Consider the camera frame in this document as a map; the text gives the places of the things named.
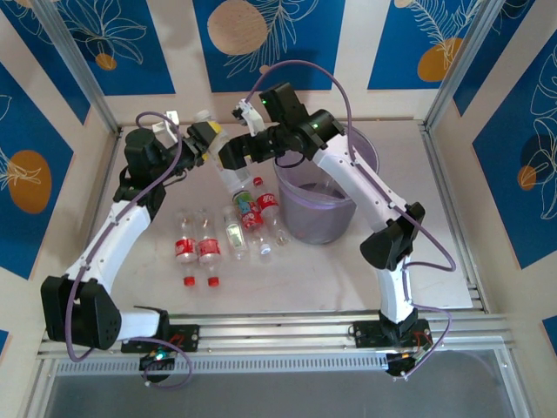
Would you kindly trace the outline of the grey metal sheet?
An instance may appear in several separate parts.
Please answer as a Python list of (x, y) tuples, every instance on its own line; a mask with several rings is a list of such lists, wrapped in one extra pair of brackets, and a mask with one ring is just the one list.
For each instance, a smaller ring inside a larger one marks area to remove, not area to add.
[(175, 391), (136, 373), (57, 372), (44, 418), (533, 418), (492, 350), (441, 351), (408, 381), (383, 371), (197, 372)]

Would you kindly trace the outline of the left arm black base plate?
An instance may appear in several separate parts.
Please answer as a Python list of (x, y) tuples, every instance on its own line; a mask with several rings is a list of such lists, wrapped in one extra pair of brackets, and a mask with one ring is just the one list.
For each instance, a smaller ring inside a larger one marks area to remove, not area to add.
[[(198, 350), (199, 325), (169, 325), (158, 332), (154, 339), (163, 340), (180, 348), (186, 353), (193, 353)], [(129, 340), (121, 345), (121, 352), (126, 354), (148, 354), (158, 349), (170, 351), (167, 346), (157, 342), (145, 342), (139, 340)]]

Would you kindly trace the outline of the large clear unlabelled plastic bottle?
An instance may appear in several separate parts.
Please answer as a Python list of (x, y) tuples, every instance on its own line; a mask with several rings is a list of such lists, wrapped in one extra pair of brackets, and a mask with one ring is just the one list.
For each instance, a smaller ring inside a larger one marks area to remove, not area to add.
[(216, 121), (216, 119), (207, 110), (202, 110), (194, 116), (195, 122), (207, 122), (216, 130), (216, 137), (212, 140), (208, 153), (218, 170), (218, 175), (224, 183), (228, 193), (234, 195), (236, 192), (247, 188), (253, 180), (247, 167), (243, 167), (236, 171), (225, 169), (218, 156), (218, 152), (228, 142), (230, 136), (226, 130)]

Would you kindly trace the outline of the aluminium frame post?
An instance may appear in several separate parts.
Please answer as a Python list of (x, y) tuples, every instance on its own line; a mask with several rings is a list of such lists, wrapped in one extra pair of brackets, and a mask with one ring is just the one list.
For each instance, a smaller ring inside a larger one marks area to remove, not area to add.
[(505, 1), (482, 0), (478, 14), (472, 21), (428, 113), (423, 118), (425, 131), (430, 132), (443, 116), (446, 107), (452, 101), (453, 94), (470, 68), (479, 48), (483, 45)]
[(108, 106), (91, 68), (58, 13), (56, 5), (50, 0), (30, 0), (30, 4), (64, 64), (100, 119), (109, 131), (120, 133), (119, 123)]

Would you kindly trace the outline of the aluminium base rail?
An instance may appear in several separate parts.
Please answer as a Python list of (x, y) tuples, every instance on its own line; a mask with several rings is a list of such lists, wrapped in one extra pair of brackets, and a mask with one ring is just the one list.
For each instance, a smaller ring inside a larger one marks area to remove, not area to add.
[[(507, 321), (482, 312), (421, 312), (418, 319), (429, 323), (429, 348), (440, 350), (485, 350), (516, 346)], [(249, 315), (173, 315), (170, 325), (199, 325), (198, 350), (193, 353), (291, 352), (310, 350), (355, 350), (355, 321), (379, 320), (376, 311), (335, 313), (265, 313)], [(145, 341), (143, 337), (126, 337)], [(419, 348), (361, 348), (381, 353), (410, 352)]]

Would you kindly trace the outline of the blue floral wall panel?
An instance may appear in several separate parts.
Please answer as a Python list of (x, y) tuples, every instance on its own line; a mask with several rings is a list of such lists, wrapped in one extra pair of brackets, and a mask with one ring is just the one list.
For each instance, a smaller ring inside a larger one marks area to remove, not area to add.
[(58, 0), (56, 8), (104, 95), (175, 92), (147, 0)]
[(192, 0), (213, 93), (249, 91), (271, 66), (333, 73), (346, 0)]
[(368, 89), (436, 89), (484, 0), (391, 0)]
[(27, 280), (73, 150), (0, 64), (0, 267)]
[(557, 251), (557, 30), (473, 149), (519, 266)]

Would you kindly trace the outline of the green red label bottle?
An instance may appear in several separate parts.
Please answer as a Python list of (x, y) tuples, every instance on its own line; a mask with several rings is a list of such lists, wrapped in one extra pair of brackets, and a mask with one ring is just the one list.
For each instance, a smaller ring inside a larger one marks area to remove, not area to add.
[(233, 194), (232, 201), (238, 209), (241, 224), (251, 243), (260, 255), (269, 255), (272, 248), (268, 242), (265, 223), (252, 194), (247, 189), (240, 190)]

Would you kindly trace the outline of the aluminium side rail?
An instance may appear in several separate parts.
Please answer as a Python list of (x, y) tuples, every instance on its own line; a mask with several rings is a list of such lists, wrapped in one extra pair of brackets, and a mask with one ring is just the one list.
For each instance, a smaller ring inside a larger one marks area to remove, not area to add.
[(58, 272), (64, 273), (92, 239), (104, 189), (114, 165), (121, 134), (90, 143), (71, 161), (63, 187), (62, 220), (67, 232), (58, 250)]
[(471, 299), (473, 301), (472, 310), (489, 314), (491, 309), (485, 298), (484, 289), (480, 282), (478, 268), (473, 259), (470, 247), (466, 242), (465, 234), (460, 223), (460, 217), (450, 187), (449, 178), (447, 177), (438, 147), (435, 144), (434, 137), (425, 122), (419, 123), (419, 130), (429, 164), (433, 171), (433, 176), (447, 218), (452, 240), (455, 244), (457, 257), (461, 270), (464, 274), (466, 286), (468, 288), (468, 292), (471, 294)]

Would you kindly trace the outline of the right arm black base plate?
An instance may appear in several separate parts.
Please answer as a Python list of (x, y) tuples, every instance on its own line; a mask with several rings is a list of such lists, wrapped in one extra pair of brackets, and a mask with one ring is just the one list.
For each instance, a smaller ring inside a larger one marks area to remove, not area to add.
[(379, 320), (355, 321), (352, 335), (357, 348), (429, 348), (432, 338), (426, 333), (429, 323), (417, 319), (413, 324), (388, 325)]

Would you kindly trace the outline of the red label cola bottle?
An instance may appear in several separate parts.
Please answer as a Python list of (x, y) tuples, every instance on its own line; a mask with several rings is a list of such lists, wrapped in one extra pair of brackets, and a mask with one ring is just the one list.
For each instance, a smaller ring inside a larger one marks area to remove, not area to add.
[(214, 215), (211, 210), (203, 208), (196, 212), (195, 220), (199, 264), (205, 272), (208, 286), (218, 287), (222, 254), (214, 224)]
[(275, 195), (261, 177), (253, 179), (255, 199), (267, 230), (277, 246), (285, 246), (290, 242), (288, 233), (280, 218), (279, 203)]
[(196, 265), (198, 263), (197, 232), (193, 212), (180, 210), (176, 213), (178, 237), (175, 241), (175, 260), (183, 269), (183, 282), (186, 287), (196, 284)]

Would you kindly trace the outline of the translucent purple plastic bin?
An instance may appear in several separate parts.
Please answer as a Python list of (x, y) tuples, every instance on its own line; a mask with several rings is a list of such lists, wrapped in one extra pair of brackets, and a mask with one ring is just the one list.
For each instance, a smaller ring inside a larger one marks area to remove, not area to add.
[(281, 217), (293, 238), (324, 245), (346, 232), (356, 204), (330, 175), (298, 152), (286, 152), (273, 168)]

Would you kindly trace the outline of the small clear white-label bottle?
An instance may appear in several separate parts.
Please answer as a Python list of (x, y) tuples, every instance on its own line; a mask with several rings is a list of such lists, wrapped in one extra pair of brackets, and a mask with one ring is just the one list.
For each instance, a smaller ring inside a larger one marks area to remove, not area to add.
[(226, 237), (234, 258), (245, 260), (249, 256), (249, 246), (236, 208), (234, 206), (224, 207), (223, 219)]

